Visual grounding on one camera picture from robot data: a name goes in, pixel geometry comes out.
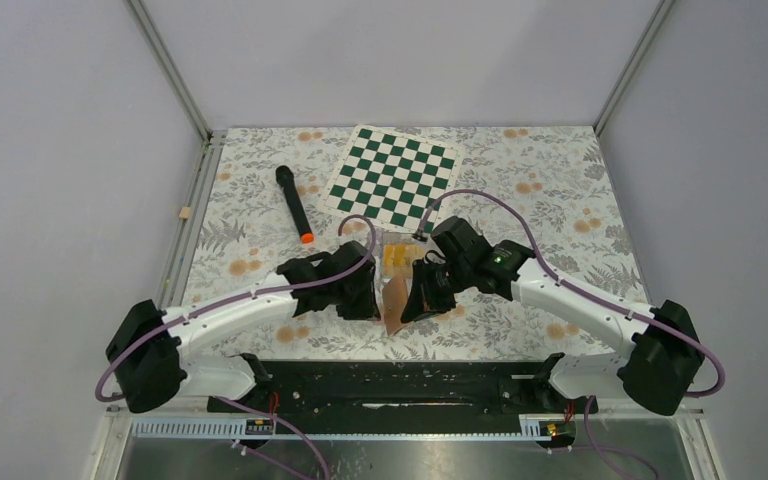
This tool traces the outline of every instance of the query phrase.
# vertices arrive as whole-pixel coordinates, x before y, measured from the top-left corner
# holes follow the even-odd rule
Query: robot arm
[[[580,327],[611,347],[615,353],[581,357],[555,355],[547,362],[548,381],[563,397],[597,395],[630,397],[661,415],[672,415],[687,393],[704,356],[685,342],[634,317],[651,313],[698,341],[690,316],[681,305],[667,300],[661,308],[628,302],[578,280],[552,265],[558,279],[546,273],[534,252],[503,240],[491,247],[465,220],[450,217],[431,233],[442,263],[417,260],[413,286],[402,322],[445,313],[454,308],[454,294],[470,287],[499,295],[523,306],[535,306]],[[590,297],[628,308],[625,314],[574,292],[570,284]]]
[[[352,241],[341,245],[334,254],[321,252],[292,259],[263,280],[207,302],[166,311],[158,310],[151,300],[138,303],[107,347],[110,362],[147,332],[171,326],[134,351],[114,371],[128,409],[147,412],[175,396],[245,395],[256,383],[268,379],[256,358],[226,358],[203,352],[258,325],[282,322],[329,305],[336,305],[337,314],[345,320],[380,317],[373,290],[375,263],[371,259],[337,282],[292,288],[345,272],[366,253],[363,245]],[[263,293],[254,296],[255,291]]]
[[[475,287],[485,294],[551,312],[590,332],[616,352],[551,356],[542,374],[556,392],[553,395],[565,399],[627,396],[662,415],[671,415],[678,408],[703,356],[684,342],[632,318],[632,313],[651,312],[656,320],[696,339],[690,318],[680,305],[667,301],[654,308],[628,303],[584,282],[574,282],[595,297],[628,305],[626,315],[617,314],[562,285],[561,279],[570,283],[569,275],[551,265],[559,279],[547,275],[531,249],[509,240],[492,247],[458,217],[440,223],[431,238],[444,261],[414,262],[403,323],[445,313],[456,306],[455,294]],[[240,398],[256,384],[268,382],[254,356],[201,355],[204,349],[257,325],[281,322],[329,305],[336,305],[337,314],[346,320],[379,317],[371,259],[337,282],[292,287],[344,272],[366,254],[365,247],[349,242],[334,254],[323,252],[290,260],[262,281],[209,302],[165,312],[158,311],[151,301],[137,304],[107,348],[111,362],[146,332],[164,324],[174,325],[135,350],[114,371],[128,408],[134,413],[145,412],[174,396]],[[263,293],[254,297],[256,290]]]

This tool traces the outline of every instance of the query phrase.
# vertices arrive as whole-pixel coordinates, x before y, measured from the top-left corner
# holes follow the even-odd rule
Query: table surface
[[[574,277],[646,301],[631,242],[590,127],[402,128],[463,146],[456,188],[475,188],[508,202],[528,220],[547,259]],[[346,239],[366,243],[366,227],[338,241],[340,218],[316,210],[352,128],[238,128],[228,131],[184,293],[207,300],[263,278],[284,261]],[[288,165],[316,241],[302,245],[275,183]],[[528,245],[504,210],[474,196],[446,200],[491,244]],[[262,324],[210,351],[268,359],[538,360],[555,352],[609,351],[578,327],[534,307],[469,290],[449,314],[415,322],[393,337],[372,321],[344,321],[333,307],[281,324]]]

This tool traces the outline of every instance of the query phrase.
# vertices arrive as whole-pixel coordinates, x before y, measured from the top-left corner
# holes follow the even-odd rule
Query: cable
[[[280,397],[278,397],[278,392],[272,392],[271,394],[269,394],[269,414],[270,415],[275,415],[275,412],[278,411],[278,405],[281,404],[279,401],[279,398]],[[270,423],[272,424],[272,434],[275,435],[275,421],[273,420]]]
[[[575,400],[570,400],[567,405],[567,411],[564,414],[564,424],[569,423],[569,421],[572,420],[573,415],[575,415]]]
[[[338,273],[336,275],[330,276],[330,277],[322,279],[322,280],[316,280],[316,281],[313,281],[313,282],[298,283],[298,284],[295,284],[295,285],[285,285],[285,286],[280,286],[280,287],[262,288],[260,290],[257,290],[254,293],[254,295],[258,296],[258,295],[265,295],[265,294],[269,294],[269,293],[279,293],[279,292],[287,292],[287,291],[291,291],[291,290],[300,290],[300,289],[305,289],[305,288],[319,287],[319,286],[326,285],[326,284],[331,283],[331,282],[336,282],[338,280],[342,280],[343,278],[348,277],[349,275],[351,275],[352,273],[356,272],[358,269],[363,267],[366,264],[366,261],[369,260],[369,258],[372,256],[372,251],[375,249],[375,226],[372,224],[371,221],[369,221],[368,218],[364,217],[363,215],[349,215],[349,216],[343,218],[343,221],[341,221],[340,225],[337,227],[337,235],[338,236],[343,234],[343,226],[346,224],[346,222],[351,220],[351,219],[353,219],[353,218],[359,218],[359,219],[363,220],[364,222],[366,222],[367,226],[369,226],[369,245],[367,245],[366,254],[363,256],[363,258],[360,259],[360,261],[357,264],[353,265],[351,268],[349,268],[348,270],[346,270],[344,272]],[[234,303],[234,302],[246,300],[246,299],[248,299],[251,296],[252,296],[251,292],[245,292],[245,293],[241,293],[239,295],[235,295],[233,297],[229,297],[229,298],[220,300],[218,302],[206,305],[206,306],[204,306],[204,307],[202,307],[202,308],[200,308],[200,309],[198,309],[198,310],[196,310],[194,312],[191,312],[189,318],[195,318],[198,315],[207,313],[207,312],[209,312],[211,310],[215,310],[215,309],[220,308],[222,306],[225,306],[225,305],[228,305],[228,304],[231,304],[231,303]],[[104,373],[101,374],[101,377],[98,379],[98,383],[96,383],[96,386],[95,386],[95,398],[98,401],[100,401],[100,402],[114,402],[116,400],[121,400],[121,399],[125,398],[125,395],[121,394],[121,393],[118,394],[118,395],[110,395],[110,396],[105,396],[104,393],[103,393],[104,385],[107,383],[107,380],[110,379],[110,376],[113,375],[113,372],[115,372],[116,369],[119,368],[120,365],[122,365],[122,362],[124,362],[125,359],[127,359],[130,355],[132,355],[138,348],[143,346],[146,342],[148,342],[152,338],[156,337],[157,335],[160,335],[161,333],[166,332],[169,329],[174,328],[174,327],[184,323],[185,321],[187,321],[187,318],[185,318],[182,315],[182,316],[180,316],[180,317],[178,317],[178,318],[176,318],[176,319],[174,319],[174,320],[172,320],[170,322],[164,323],[163,325],[152,329],[151,331],[149,331],[148,333],[146,333],[142,337],[138,338],[136,341],[134,341],[134,343],[129,345],[128,348],[123,350],[122,353],[119,354],[119,356],[117,356],[112,362],[110,362],[110,365],[107,367],[107,369],[104,371]],[[265,414],[263,412],[260,412],[260,411],[254,410],[254,409],[249,409],[248,407],[246,407],[244,405],[241,405],[241,404],[239,404],[237,402],[234,402],[232,400],[229,400],[227,398],[219,397],[219,400],[223,401],[225,403],[229,403],[230,402],[229,403],[230,405],[232,405],[232,406],[234,406],[236,408],[239,408],[240,410],[247,411],[249,413],[256,413],[258,415],[264,415],[264,416],[272,419],[273,421],[278,422],[278,423],[284,425],[285,427],[289,428],[293,433],[298,435],[308,445],[308,447],[310,447],[310,449],[313,451],[314,455],[316,455],[316,458],[319,460],[319,463],[322,466],[322,471],[325,474],[325,479],[328,480],[328,479],[331,478],[331,471],[328,469],[328,464],[325,462],[325,458],[322,456],[322,453],[316,448],[316,446],[313,444],[313,442],[311,442],[310,439],[307,438],[307,436],[304,433],[302,433],[301,430],[299,430],[298,428],[296,428],[295,426],[293,426],[289,422],[279,418],[276,415]],[[268,458],[266,455],[259,455],[259,456],[261,456],[261,458],[264,458],[265,460],[268,459],[268,461],[273,461],[271,458]]]
[[[425,261],[426,261],[426,262],[430,262],[430,261],[431,261],[431,260],[428,258],[428,256],[429,256],[429,255],[434,255],[435,257],[437,257],[437,259],[438,259],[438,260],[442,260],[442,261],[443,261],[443,263],[445,263],[445,262],[446,262],[446,257],[444,257],[444,256],[443,256],[443,255],[442,255],[440,252],[438,252],[437,250],[429,250],[429,251],[425,252]]]
[[[439,197],[437,197],[436,200],[431,202],[431,204],[426,208],[425,214],[423,214],[422,219],[419,221],[419,226],[417,226],[417,229],[416,229],[417,234],[421,234],[422,233],[423,229],[425,228],[426,222],[428,222],[428,217],[431,215],[431,212],[434,211],[434,208],[437,207],[440,204],[440,202],[443,201],[444,198],[452,196],[452,195],[461,194],[461,193],[478,195],[478,196],[487,198],[487,199],[495,202],[497,205],[499,205],[500,207],[504,208],[508,212],[510,212],[519,221],[520,225],[522,225],[522,229],[525,231],[525,235],[526,235],[526,237],[528,237],[528,241],[531,243],[531,249],[534,251],[534,256],[536,257],[537,262],[540,264],[540,267],[543,269],[543,271],[546,273],[546,275],[548,275],[550,278],[552,278],[552,280],[557,282],[559,285],[565,286],[566,288],[568,288],[569,290],[573,291],[574,293],[577,293],[579,296],[584,297],[584,298],[586,298],[587,300],[590,300],[593,303],[596,303],[597,305],[601,305],[601,306],[603,306],[605,308],[613,310],[614,312],[617,312],[617,313],[621,313],[623,315],[626,315],[628,313],[628,308],[626,308],[626,307],[623,307],[623,306],[620,306],[620,305],[615,304],[613,302],[610,302],[608,300],[605,300],[605,299],[603,299],[602,297],[600,297],[598,295],[594,295],[594,294],[592,294],[592,293],[582,289],[581,287],[578,287],[577,285],[568,282],[567,280],[559,280],[558,274],[555,273],[555,271],[549,266],[549,263],[546,261],[546,259],[543,258],[543,254],[540,253],[540,247],[537,244],[537,240],[534,238],[534,234],[531,233],[531,229],[528,228],[528,224],[526,223],[526,221],[522,217],[522,215],[520,215],[516,210],[511,208],[510,205],[508,205],[507,203],[505,203],[501,199],[499,199],[499,198],[497,198],[497,197],[495,197],[493,195],[490,195],[489,193],[485,193],[485,192],[482,192],[480,190],[464,188],[464,189],[451,190],[449,192],[446,192],[446,193],[440,195]],[[711,363],[714,365],[714,368],[717,370],[717,381],[716,381],[716,383],[714,383],[714,386],[712,386],[711,388],[708,388],[706,390],[699,391],[699,392],[687,392],[686,396],[688,396],[688,397],[696,397],[696,398],[698,398],[698,397],[707,397],[709,395],[713,395],[713,394],[719,392],[723,388],[723,385],[725,384],[726,373],[725,373],[725,369],[723,368],[723,364],[720,362],[720,360],[717,358],[717,356],[714,355],[714,352],[712,352],[707,347],[703,346],[701,343],[699,343],[698,341],[694,340],[690,336],[688,336],[688,335],[686,335],[686,334],[684,334],[684,333],[682,333],[682,332],[680,332],[680,331],[670,327],[669,325],[666,325],[666,324],[664,324],[662,322],[659,322],[659,321],[655,320],[654,318],[647,317],[647,316],[645,316],[643,314],[640,314],[640,313],[637,313],[637,312],[633,312],[632,313],[632,318],[634,318],[635,320],[640,320],[641,322],[646,323],[647,325],[651,325],[651,326],[653,326],[655,328],[659,328],[659,329],[669,333],[670,335],[678,338],[679,340],[685,342],[686,344],[690,345],[691,347],[695,348],[697,351],[699,351],[703,355],[705,355],[705,357],[708,358],[708,360],[710,360]],[[582,450],[582,449],[584,449],[584,450],[586,450],[586,449],[593,449],[593,450],[595,450],[596,453],[599,454],[599,457],[601,457],[602,460],[605,462],[605,464],[608,465],[608,467],[613,469],[615,472],[617,472],[620,476],[622,476],[623,478],[626,478],[626,479],[634,479],[634,480],[636,480],[636,477],[631,476],[628,472],[626,472],[625,470],[620,469],[616,464],[614,464],[612,461],[610,461],[607,458],[607,456],[605,455],[605,452],[614,452],[614,453],[621,453],[621,454],[624,454],[624,455],[629,455],[629,456],[635,458],[636,460],[638,460],[640,463],[642,463],[642,464],[646,465],[647,467],[649,467],[655,473],[656,480],[660,479],[661,478],[660,477],[660,473],[658,472],[657,468],[655,468],[655,466],[651,462],[649,462],[645,458],[641,457],[637,453],[632,452],[631,450],[625,450],[625,449],[615,448],[615,447],[600,447],[599,445],[596,444],[596,442],[594,442],[593,436],[590,433],[590,424],[589,424],[588,414],[590,413],[590,407],[593,404],[593,400],[595,400],[595,398],[596,398],[595,396],[591,396],[587,400],[587,406],[585,407],[585,410],[584,410],[584,428],[585,428],[585,431],[587,432],[588,438],[590,439],[591,446],[589,448],[587,448],[587,447],[578,447],[577,449],[578,450]]]
[[[285,427],[290,429],[290,431],[295,433],[296,435],[298,435],[299,438],[301,438],[302,441],[305,442],[308,447],[310,447],[310,450],[313,452],[313,454],[316,455],[316,459],[319,460],[319,465],[322,467],[322,472],[325,474],[325,480],[329,480],[331,478],[331,470],[328,469],[328,464],[325,463],[325,457],[322,456],[322,452],[320,452],[319,449],[316,448],[316,445],[313,444],[311,439],[309,439],[307,437],[307,435],[302,433],[301,430],[296,428],[295,425],[293,425],[292,423],[284,420],[283,418],[281,418],[281,417],[279,417],[277,415],[272,415],[272,414],[269,414],[269,413],[266,413],[266,412],[261,412],[260,410],[255,410],[255,409],[253,409],[251,407],[247,407],[247,406],[243,405],[242,403],[235,402],[235,401],[233,401],[233,400],[231,400],[229,398],[225,398],[225,397],[214,397],[214,398],[216,398],[217,400],[219,400],[222,403],[230,405],[230,406],[232,406],[234,408],[237,408],[239,410],[242,410],[242,411],[244,411],[246,413],[252,413],[254,415],[264,416],[264,417],[266,417],[266,418],[268,418],[268,419],[270,419],[270,420],[272,420],[274,422],[280,423],[281,425],[284,425]],[[296,475],[296,476],[298,476],[300,478],[309,478],[309,477],[302,476],[301,474],[299,474],[295,470],[291,469],[289,466],[279,462],[278,460],[275,460],[275,459],[273,459],[271,457],[268,457],[265,454],[263,456],[261,456],[261,455],[258,455],[258,456],[263,458],[264,460],[272,462],[275,465],[278,465],[279,467],[283,468],[284,470],[287,470],[288,472],[293,473],[294,475]]]
[[[490,195],[489,193],[484,193],[480,190],[464,188],[464,189],[451,190],[449,192],[446,192],[440,195],[439,197],[437,197],[436,200],[431,202],[431,205],[429,205],[426,208],[425,214],[422,216],[422,219],[419,221],[419,226],[417,226],[417,229],[416,229],[417,233],[421,233],[423,231],[423,229],[425,228],[425,223],[428,222],[428,217],[431,215],[431,212],[434,211],[434,208],[437,207],[437,205],[439,205],[444,198],[452,195],[460,194],[460,193],[469,193],[472,195],[478,195],[478,196],[487,198],[489,200],[492,200],[493,202],[495,202],[497,205],[504,208],[508,212],[510,212],[522,225],[523,230],[525,230],[525,235],[528,237],[528,241],[531,243],[531,249],[534,251],[534,255],[537,258],[537,262],[540,264],[540,267],[543,268],[543,271],[547,275],[549,275],[550,278],[552,278],[552,280],[558,282],[559,285],[563,285],[567,287],[569,290],[572,290],[573,292],[577,293],[579,296],[584,297],[587,300],[590,300],[591,302],[597,305],[601,305],[609,310],[613,310],[614,312],[621,313],[623,315],[628,314],[628,311],[629,311],[628,307],[624,307],[619,304],[613,303],[611,301],[605,300],[604,298],[598,295],[594,295],[584,290],[583,288],[573,283],[570,283],[565,279],[561,279],[559,281],[558,274],[555,273],[554,270],[552,270],[552,268],[549,266],[549,263],[546,262],[546,259],[543,258],[543,254],[540,253],[540,247],[537,245],[537,240],[534,238],[534,234],[531,233],[531,229],[528,228],[528,224],[525,222],[525,219],[522,218],[522,215],[517,213],[517,211],[511,208],[510,205],[506,204],[501,199],[493,195]],[[640,320],[641,322],[647,325],[651,325],[655,328],[659,328],[669,333],[670,335],[678,338],[684,343],[695,348],[697,351],[701,352],[702,355],[704,355],[714,365],[714,368],[717,370],[717,381],[716,383],[714,383],[714,386],[712,386],[711,388],[708,388],[707,390],[702,390],[698,392],[687,392],[685,394],[686,396],[694,397],[694,398],[707,397],[719,392],[723,388],[723,385],[725,384],[725,381],[726,381],[726,372],[725,372],[725,368],[723,368],[723,364],[720,362],[720,359],[718,359],[717,356],[714,355],[714,352],[712,352],[707,347],[705,347],[698,341],[694,340],[690,336],[686,335],[685,333],[680,332],[662,322],[659,322],[654,318],[647,317],[646,315],[643,315],[638,312],[633,312],[632,318],[634,318],[635,320]]]
[[[614,452],[614,453],[619,453],[622,455],[628,455],[630,457],[633,457],[638,462],[649,467],[649,470],[652,470],[652,473],[655,474],[655,480],[659,480],[661,478],[661,472],[658,471],[658,469],[655,467],[655,465],[652,464],[652,462],[646,460],[637,452],[633,452],[631,450],[626,450],[624,448],[617,448],[617,447],[600,447],[596,443],[596,441],[593,439],[593,432],[590,431],[590,407],[593,406],[593,400],[596,400],[595,395],[591,395],[590,397],[588,397],[587,404],[584,406],[584,431],[587,432],[587,439],[590,441],[589,447],[595,450],[597,454],[599,454],[599,457],[602,459],[603,462],[605,462],[606,465],[611,467],[613,471],[617,472],[621,477],[625,479],[639,480],[638,477],[635,477],[634,475],[626,472],[625,470],[621,469],[617,464],[615,464],[613,461],[611,461],[611,459],[608,458],[607,455],[605,455],[605,452]],[[584,447],[574,447],[574,448],[576,450],[580,450],[581,448],[584,448]]]
[[[369,221],[368,218],[364,217],[363,215],[349,215],[346,218],[343,219],[342,222],[340,222],[340,225],[337,227],[337,235],[343,234],[343,226],[346,224],[347,221],[353,219],[353,218],[359,218],[366,222],[366,224],[369,226],[369,245],[366,248],[366,255],[363,256],[363,258],[360,259],[360,261],[353,265],[348,270],[338,273],[337,275],[332,275],[328,278],[324,278],[322,280],[315,280],[313,282],[304,282],[304,283],[297,283],[294,285],[283,285],[280,287],[267,287],[262,288],[260,290],[257,290],[254,294],[255,296],[258,295],[265,295],[269,293],[279,293],[279,292],[288,292],[291,290],[301,290],[304,288],[313,288],[313,287],[319,287],[322,285],[326,285],[331,282],[336,282],[337,280],[342,280],[343,278],[348,277],[349,275],[356,272],[358,269],[363,267],[363,265],[366,263],[367,260],[372,256],[372,250],[375,249],[375,226],[372,225],[372,222]],[[220,300],[218,302],[211,303],[209,305],[206,305],[204,307],[199,308],[198,310],[194,310],[190,313],[189,318],[193,319],[196,318],[198,315],[201,315],[203,313],[207,313],[211,310],[215,310],[219,307],[223,307],[225,305],[239,302],[242,300],[245,300],[252,296],[251,292],[244,292],[239,295],[234,295],[233,297],[229,297],[223,300]],[[120,365],[122,365],[122,362],[125,361],[130,355],[132,355],[138,348],[143,346],[146,342],[151,340],[152,338],[156,337],[157,335],[160,335],[161,333],[177,327],[178,325],[186,322],[188,319],[184,316],[180,316],[176,318],[175,320],[172,320],[170,322],[164,323],[163,325],[151,330],[150,332],[146,333],[142,337],[138,338],[134,343],[128,346],[125,350],[122,351],[121,354],[119,354],[118,357],[116,357],[112,362],[110,362],[110,365],[107,367],[107,369],[104,371],[104,373],[101,374],[101,378],[98,379],[98,383],[95,385],[95,398],[99,402],[108,403],[108,402],[115,402],[117,400],[122,400],[125,398],[124,394],[118,394],[118,395],[110,395],[105,396],[102,393],[102,390],[104,389],[104,385],[107,383],[107,380],[110,378],[111,375],[113,375],[113,372],[116,371],[117,368],[119,368]]]
[[[252,455],[262,458],[263,460],[266,460],[267,462],[271,463],[272,465],[275,465],[278,468],[281,468],[287,472],[289,472],[291,475],[295,475],[298,478],[301,478],[303,480],[315,480],[313,477],[308,477],[307,475],[303,474],[302,472],[294,469],[293,467],[287,465],[286,463],[281,463],[278,460],[275,460],[274,458],[270,457],[269,455],[257,451],[257,449],[254,448],[248,448],[243,445],[234,445],[231,448],[237,448],[239,447],[243,451],[243,455],[246,455],[248,453],[251,453]]]
[[[328,283],[336,282],[337,280],[342,280],[349,275],[355,273],[357,270],[359,270],[361,267],[364,266],[367,260],[369,260],[369,257],[372,256],[372,250],[375,249],[375,227],[372,225],[372,222],[369,221],[368,218],[364,217],[363,215],[349,215],[348,217],[344,218],[342,222],[340,222],[340,225],[337,227],[337,235],[343,234],[343,225],[346,224],[347,221],[353,219],[353,218],[359,218],[366,222],[366,224],[369,226],[369,232],[370,232],[370,239],[369,239],[369,245],[366,248],[366,255],[363,256],[363,258],[353,265],[348,270],[338,273],[337,275],[333,275],[328,278],[324,278],[322,280],[314,280],[312,282],[304,282],[304,283],[297,283],[295,285],[286,285],[286,286],[280,286],[280,287],[268,287],[268,288],[262,288],[255,292],[255,296],[257,295],[265,295],[267,293],[278,293],[278,292],[287,292],[290,290],[303,290],[305,288],[313,288],[313,287],[320,287],[322,285],[326,285]],[[193,310],[190,312],[190,318],[197,318],[199,315],[202,315],[204,313],[210,312],[212,310],[216,310],[217,308],[224,307],[225,305],[229,305],[231,303],[236,303],[240,300],[245,300],[251,296],[250,293],[241,293],[239,295],[234,295],[232,297],[228,297],[223,300],[219,300],[218,302],[211,303],[209,305],[205,305],[204,307],[201,307],[197,310]]]

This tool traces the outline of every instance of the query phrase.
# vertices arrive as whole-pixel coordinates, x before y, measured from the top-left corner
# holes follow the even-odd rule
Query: microphone
[[[299,192],[296,191],[293,172],[288,166],[281,165],[275,169],[275,180],[278,181],[278,185],[284,191],[284,198],[287,200],[287,206],[290,207],[290,215],[293,216],[293,223],[296,224],[296,230],[299,231],[302,243],[311,243],[313,232],[310,231],[310,224],[307,222],[307,215],[304,213]]]

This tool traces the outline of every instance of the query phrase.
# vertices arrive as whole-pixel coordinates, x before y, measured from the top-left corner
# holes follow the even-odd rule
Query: chessboard
[[[413,233],[426,208],[454,188],[463,156],[456,145],[360,125],[352,132],[317,208],[340,217],[365,215],[386,230]],[[435,207],[426,232],[431,232],[440,215]]]

